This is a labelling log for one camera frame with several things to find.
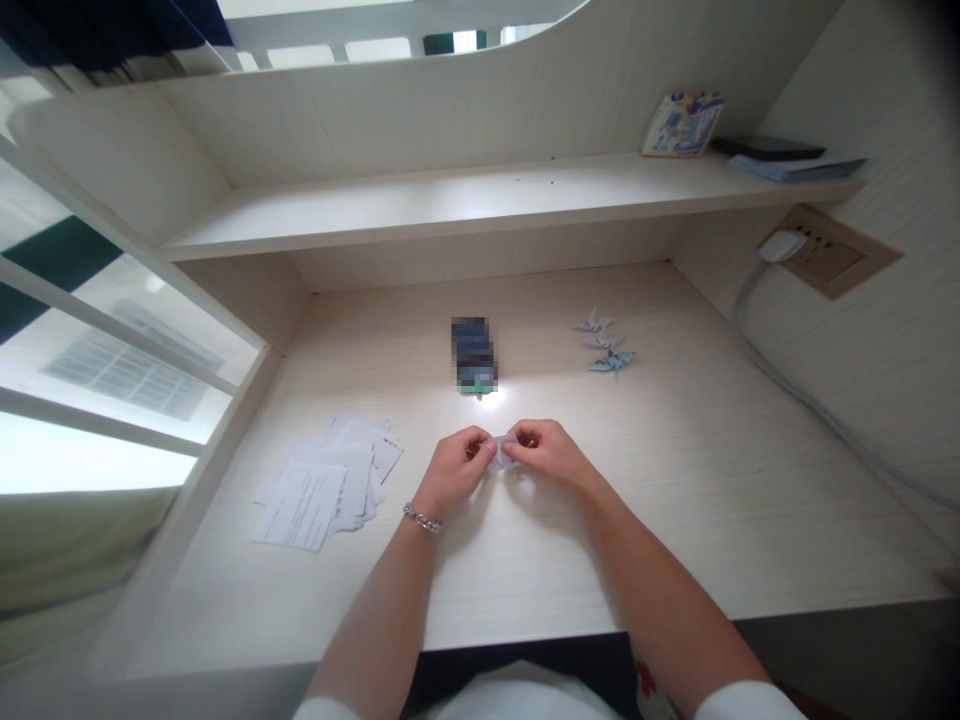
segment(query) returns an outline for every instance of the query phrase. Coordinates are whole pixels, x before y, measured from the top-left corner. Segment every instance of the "hand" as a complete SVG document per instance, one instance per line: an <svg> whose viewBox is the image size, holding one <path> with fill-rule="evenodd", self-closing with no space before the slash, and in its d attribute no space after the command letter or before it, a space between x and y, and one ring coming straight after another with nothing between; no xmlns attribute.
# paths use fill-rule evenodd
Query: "hand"
<svg viewBox="0 0 960 720"><path fill-rule="evenodd" d="M413 509L430 520L443 521L450 510L470 497L497 454L495 443L480 446L490 438L486 430L471 426L438 442L411 501Z"/></svg>
<svg viewBox="0 0 960 720"><path fill-rule="evenodd" d="M521 420L510 432L518 443L505 442L503 452L514 460L575 490L603 478L556 420Z"/></svg>

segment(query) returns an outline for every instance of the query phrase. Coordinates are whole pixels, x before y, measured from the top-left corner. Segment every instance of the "plug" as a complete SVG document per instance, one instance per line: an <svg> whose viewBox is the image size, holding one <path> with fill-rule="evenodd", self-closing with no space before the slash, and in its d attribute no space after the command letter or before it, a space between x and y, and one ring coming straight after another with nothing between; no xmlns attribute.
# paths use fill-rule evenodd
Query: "plug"
<svg viewBox="0 0 960 720"><path fill-rule="evenodd" d="M769 263L783 262L796 255L806 242L807 236L802 233L778 230L760 246L760 257Z"/></svg>

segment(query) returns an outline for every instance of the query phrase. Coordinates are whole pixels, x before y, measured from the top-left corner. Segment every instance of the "paper crane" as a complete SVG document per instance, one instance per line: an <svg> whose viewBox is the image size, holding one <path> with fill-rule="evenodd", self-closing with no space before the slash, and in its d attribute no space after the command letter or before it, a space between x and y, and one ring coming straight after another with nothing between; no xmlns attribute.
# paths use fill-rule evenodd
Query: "paper crane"
<svg viewBox="0 0 960 720"><path fill-rule="evenodd" d="M626 367L636 356L637 354L635 352L617 353L614 355L612 350L607 350L606 357L597 360L587 369L596 370L597 372L620 370L621 368Z"/></svg>
<svg viewBox="0 0 960 720"><path fill-rule="evenodd" d="M588 317L586 320L581 320L578 322L573 326L573 329L603 334L603 331L607 329L607 325L613 321L614 318L600 318L597 320L597 309L594 308L590 312L590 317Z"/></svg>
<svg viewBox="0 0 960 720"><path fill-rule="evenodd" d="M617 345L623 340L623 335L604 335L602 332L591 335L584 342L591 347L603 348L612 353L617 352Z"/></svg>

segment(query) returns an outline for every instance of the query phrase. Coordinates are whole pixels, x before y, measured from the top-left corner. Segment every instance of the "white sleeve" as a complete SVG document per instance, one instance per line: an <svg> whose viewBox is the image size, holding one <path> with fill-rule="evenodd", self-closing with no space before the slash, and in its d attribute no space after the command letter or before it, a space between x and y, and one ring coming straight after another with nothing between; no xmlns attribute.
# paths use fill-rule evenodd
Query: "white sleeve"
<svg viewBox="0 0 960 720"><path fill-rule="evenodd" d="M704 700L693 720L806 720L806 716L775 685L742 680Z"/></svg>
<svg viewBox="0 0 960 720"><path fill-rule="evenodd" d="M293 720L360 720L360 718L343 703L332 698L315 697L303 701Z"/></svg>

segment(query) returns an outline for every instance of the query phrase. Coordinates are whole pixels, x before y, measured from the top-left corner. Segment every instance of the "electrical outlet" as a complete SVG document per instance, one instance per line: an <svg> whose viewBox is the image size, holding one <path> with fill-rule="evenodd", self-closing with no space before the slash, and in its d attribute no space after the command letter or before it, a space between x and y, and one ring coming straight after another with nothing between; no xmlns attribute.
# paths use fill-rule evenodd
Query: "electrical outlet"
<svg viewBox="0 0 960 720"><path fill-rule="evenodd" d="M799 232L807 238L783 266L831 300L903 257L899 250L808 205L793 208L770 235L779 230Z"/></svg>

